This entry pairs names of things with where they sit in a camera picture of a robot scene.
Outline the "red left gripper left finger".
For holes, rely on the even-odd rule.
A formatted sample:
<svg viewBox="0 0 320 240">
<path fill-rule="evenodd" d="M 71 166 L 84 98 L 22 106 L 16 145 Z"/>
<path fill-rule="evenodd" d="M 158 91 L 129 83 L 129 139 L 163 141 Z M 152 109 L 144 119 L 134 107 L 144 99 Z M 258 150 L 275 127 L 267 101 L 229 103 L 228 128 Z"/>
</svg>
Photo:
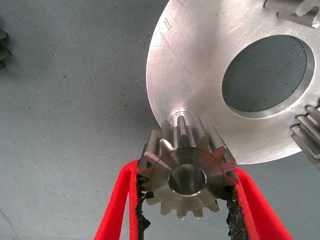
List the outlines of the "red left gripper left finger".
<svg viewBox="0 0 320 240">
<path fill-rule="evenodd" d="M 139 160 L 127 163 L 119 172 L 108 206 L 95 234 L 96 240 L 120 239 L 126 202 L 129 200 L 129 239 L 142 240 L 151 222 L 143 216 L 142 204 L 150 193 L 142 193 Z"/>
</svg>

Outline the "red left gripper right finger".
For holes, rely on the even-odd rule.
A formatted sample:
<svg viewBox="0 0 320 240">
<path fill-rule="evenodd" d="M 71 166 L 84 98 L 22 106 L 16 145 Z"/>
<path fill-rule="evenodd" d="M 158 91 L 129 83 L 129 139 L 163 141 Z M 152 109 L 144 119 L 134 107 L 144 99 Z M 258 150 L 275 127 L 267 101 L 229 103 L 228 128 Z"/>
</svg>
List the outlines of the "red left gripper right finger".
<svg viewBox="0 0 320 240">
<path fill-rule="evenodd" d="M 228 188 L 228 235 L 231 240 L 292 240 L 251 176 L 235 168 L 238 183 Z"/>
</svg>

